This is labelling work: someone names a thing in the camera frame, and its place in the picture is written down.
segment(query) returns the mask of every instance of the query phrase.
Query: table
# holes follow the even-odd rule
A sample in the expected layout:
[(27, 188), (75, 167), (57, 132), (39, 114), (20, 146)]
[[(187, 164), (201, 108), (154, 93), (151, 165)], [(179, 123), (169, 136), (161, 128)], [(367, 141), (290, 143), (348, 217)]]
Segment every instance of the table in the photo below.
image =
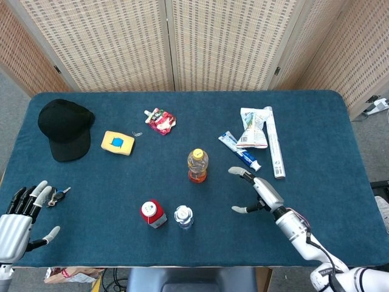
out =
[[(91, 149), (83, 158), (60, 163), (37, 126), (41, 108), (68, 99), (95, 113)], [(66, 199), (43, 209), (33, 229), (41, 238), (55, 225), (58, 237), (26, 254), (20, 266), (307, 266), (262, 210), (240, 215), (232, 205), (255, 202), (252, 187), (227, 173), (245, 167), (218, 136), (243, 132), (241, 107), (272, 106), (286, 179), (273, 177), (269, 149), (249, 151), (262, 165), (256, 172), (308, 218), (320, 242), (348, 265), (389, 262), (384, 229), (342, 98), (333, 91), (44, 93), (30, 102), (0, 189), (5, 210), (21, 186), (41, 180), (63, 188)], [(163, 108), (177, 125), (161, 136), (145, 124), (144, 110)], [(130, 156), (100, 148), (106, 130), (136, 138)], [(208, 178), (193, 184), (187, 155), (204, 149)], [(142, 220), (143, 202), (155, 198), (168, 222), (153, 229)], [(193, 209), (194, 225), (174, 222), (180, 204)]]

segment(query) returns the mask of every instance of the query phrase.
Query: white cardboard tube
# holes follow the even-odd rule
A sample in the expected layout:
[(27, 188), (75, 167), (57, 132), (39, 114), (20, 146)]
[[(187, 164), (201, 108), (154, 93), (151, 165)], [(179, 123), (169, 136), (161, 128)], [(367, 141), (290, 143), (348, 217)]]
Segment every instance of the white cardboard tube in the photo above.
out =
[(275, 178), (285, 178), (284, 162), (282, 160), (280, 143), (278, 141), (277, 131), (275, 129), (275, 121), (273, 109), (267, 106), (264, 109), (269, 110), (269, 117), (266, 120), (267, 136), (269, 138), (270, 153), (272, 155), (273, 171)]

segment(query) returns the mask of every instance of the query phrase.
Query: yellow sponge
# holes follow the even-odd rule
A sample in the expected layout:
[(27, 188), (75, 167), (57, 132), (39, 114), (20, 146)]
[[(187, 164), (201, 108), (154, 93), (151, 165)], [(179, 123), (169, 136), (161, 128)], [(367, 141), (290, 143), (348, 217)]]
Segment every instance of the yellow sponge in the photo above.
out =
[(135, 139), (118, 132), (106, 131), (102, 149), (116, 154), (130, 155)]

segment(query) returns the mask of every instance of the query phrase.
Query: keys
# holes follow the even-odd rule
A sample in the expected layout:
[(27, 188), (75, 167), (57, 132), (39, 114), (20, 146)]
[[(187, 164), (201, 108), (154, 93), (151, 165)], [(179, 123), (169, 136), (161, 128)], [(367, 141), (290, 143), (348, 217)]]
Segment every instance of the keys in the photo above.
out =
[(62, 201), (63, 199), (65, 199), (65, 196), (66, 196), (66, 193), (68, 191), (70, 191), (71, 187), (68, 187), (67, 189), (64, 189), (64, 190), (57, 190), (53, 193), (53, 195), (51, 196), (51, 200), (47, 203), (47, 207), (50, 208), (50, 207), (54, 207), (55, 204), (57, 204), (57, 202), (60, 202)]

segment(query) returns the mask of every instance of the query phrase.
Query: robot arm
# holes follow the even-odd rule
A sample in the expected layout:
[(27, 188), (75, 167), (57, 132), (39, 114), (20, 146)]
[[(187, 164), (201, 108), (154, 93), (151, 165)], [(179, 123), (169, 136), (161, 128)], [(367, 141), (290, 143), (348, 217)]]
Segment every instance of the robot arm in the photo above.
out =
[(51, 189), (47, 181), (42, 181), (37, 187), (23, 187), (0, 217), (0, 292), (8, 291), (13, 277), (12, 265), (26, 251), (47, 245), (60, 231), (56, 226), (42, 239), (29, 242), (33, 225)]
[(229, 173), (250, 182), (257, 192), (256, 205), (233, 206), (241, 214), (265, 209), (275, 217), (275, 224), (305, 260), (318, 260), (322, 264), (311, 273), (311, 282), (319, 292), (384, 292), (389, 291), (389, 274), (365, 268), (348, 267), (329, 253), (311, 234), (311, 226), (298, 212), (285, 208), (284, 200), (264, 179), (256, 178), (241, 167), (231, 167)]

